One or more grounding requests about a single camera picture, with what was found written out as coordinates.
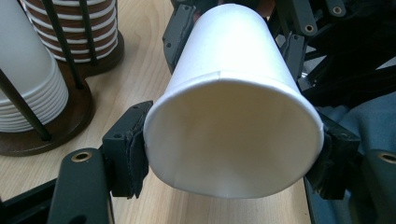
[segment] wood grain surface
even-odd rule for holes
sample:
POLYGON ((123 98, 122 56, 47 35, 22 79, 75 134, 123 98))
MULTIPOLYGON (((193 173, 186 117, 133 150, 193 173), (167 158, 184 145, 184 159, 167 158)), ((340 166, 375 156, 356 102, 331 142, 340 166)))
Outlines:
MULTIPOLYGON (((50 152, 0 156, 3 201, 55 178, 65 155, 101 146, 102 136, 131 105, 161 96, 171 77, 162 36, 172 12, 170 0, 119 0, 125 55, 111 71, 87 78, 95 103, 92 123, 50 152)), ((139 199, 113 198, 113 206, 116 223, 310 223, 302 180, 270 197, 224 200, 172 189, 149 173, 139 199)))

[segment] vertical holder post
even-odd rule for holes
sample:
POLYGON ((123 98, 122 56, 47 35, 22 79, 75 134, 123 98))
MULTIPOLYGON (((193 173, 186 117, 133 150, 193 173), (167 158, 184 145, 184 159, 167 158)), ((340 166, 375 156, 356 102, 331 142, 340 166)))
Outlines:
POLYGON ((81 9, 82 20, 84 22, 85 36, 87 37, 88 47, 90 48, 91 63, 93 65, 97 65, 98 61, 97 61, 97 57, 96 57, 95 45, 93 44, 90 12, 88 10, 87 1, 79 0, 79 7, 81 9))
POLYGON ((50 23, 52 24, 53 31, 58 38, 59 44, 61 45, 62 52, 64 53, 64 57, 70 67, 70 71, 72 73, 73 79, 76 84, 76 88, 81 90, 84 88, 82 84, 81 77, 78 74, 78 70, 72 56, 72 52, 67 44, 66 36, 64 35, 64 30, 62 29, 61 24, 59 23, 58 14, 56 14, 55 7, 51 0, 42 0, 43 6, 47 11, 47 15, 49 16, 50 23))
POLYGON ((29 121, 33 128, 38 132, 43 141, 49 141, 51 136, 29 105, 23 100, 17 89, 7 78, 6 74, 0 69, 0 89, 8 99, 18 108, 23 116, 29 121))

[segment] round dark wooden base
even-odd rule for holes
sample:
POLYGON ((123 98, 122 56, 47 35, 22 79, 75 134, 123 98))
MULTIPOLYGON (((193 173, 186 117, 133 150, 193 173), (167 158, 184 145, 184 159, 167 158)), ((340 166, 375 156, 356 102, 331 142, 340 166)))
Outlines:
MULTIPOLYGON (((124 42, 119 32, 119 44, 104 59, 98 60, 97 65, 91 63, 77 64, 81 77, 89 77, 104 73, 116 66, 123 57, 124 42)), ((52 150, 79 134, 91 122, 94 114, 94 103, 91 90, 83 80, 84 88, 76 89, 70 69, 64 62, 58 62, 64 76, 69 99, 64 111, 52 122, 45 125, 51 139, 42 141, 35 130, 23 133, 0 133, 0 155, 3 156, 31 156, 52 150)))

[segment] wooden table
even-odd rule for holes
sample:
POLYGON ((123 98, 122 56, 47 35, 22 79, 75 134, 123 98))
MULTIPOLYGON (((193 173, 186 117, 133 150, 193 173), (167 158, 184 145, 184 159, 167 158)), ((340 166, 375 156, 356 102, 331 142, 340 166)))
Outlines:
MULTIPOLYGON (((0 156, 3 201, 57 177, 65 155, 101 146, 102 136, 131 105, 162 95, 171 77, 162 36, 172 11, 170 0, 119 0, 125 56, 111 71, 87 79, 95 101, 92 123, 50 152, 25 158, 0 156)), ((302 180, 270 197, 224 200, 172 189, 149 173, 139 199, 113 198, 113 205, 116 223, 310 223, 302 180)))

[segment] light wood tabletop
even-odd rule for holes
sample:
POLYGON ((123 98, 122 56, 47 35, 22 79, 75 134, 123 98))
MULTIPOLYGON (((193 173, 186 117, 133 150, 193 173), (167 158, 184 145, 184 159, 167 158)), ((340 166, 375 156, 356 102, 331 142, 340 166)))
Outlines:
MULTIPOLYGON (((102 136, 130 106, 155 102, 164 92, 171 77, 162 42, 173 12, 170 0, 118 2, 125 54, 111 71, 87 78, 95 101, 91 124, 52 151, 22 158, 0 156, 3 201, 56 178, 64 156, 84 147, 98 148, 102 136)), ((139 199, 112 201, 116 223, 310 223, 302 180, 269 197, 225 200, 173 189, 149 172, 139 199)))

